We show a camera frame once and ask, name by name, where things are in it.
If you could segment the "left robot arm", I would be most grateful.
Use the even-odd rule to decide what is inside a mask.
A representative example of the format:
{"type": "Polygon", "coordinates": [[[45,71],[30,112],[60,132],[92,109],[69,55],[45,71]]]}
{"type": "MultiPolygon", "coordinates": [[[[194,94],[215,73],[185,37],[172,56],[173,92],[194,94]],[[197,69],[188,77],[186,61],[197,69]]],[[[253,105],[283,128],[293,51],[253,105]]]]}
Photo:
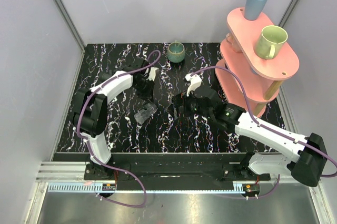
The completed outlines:
{"type": "Polygon", "coordinates": [[[133,88],[139,98],[150,103],[158,68],[141,59],[136,64],[124,66],[112,74],[101,73],[98,85],[80,89],[74,97],[71,122],[77,136],[86,143],[90,161],[84,178],[110,179],[115,175],[112,155],[105,139],[108,105],[121,93],[133,88]]]}

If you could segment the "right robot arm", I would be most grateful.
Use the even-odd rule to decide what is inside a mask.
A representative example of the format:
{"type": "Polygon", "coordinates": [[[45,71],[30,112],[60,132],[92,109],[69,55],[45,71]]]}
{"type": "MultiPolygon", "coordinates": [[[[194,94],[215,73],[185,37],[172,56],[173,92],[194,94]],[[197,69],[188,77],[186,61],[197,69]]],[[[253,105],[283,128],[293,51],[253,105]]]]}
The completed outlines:
{"type": "Polygon", "coordinates": [[[239,174],[245,180],[261,174],[287,175],[316,187],[323,176],[327,152],[318,134],[292,133],[250,116],[244,108],[223,101],[215,90],[205,86],[175,95],[172,103],[174,115],[182,108],[186,115],[200,115],[217,129],[249,137],[277,151],[271,155],[249,154],[239,166],[239,174]]]}

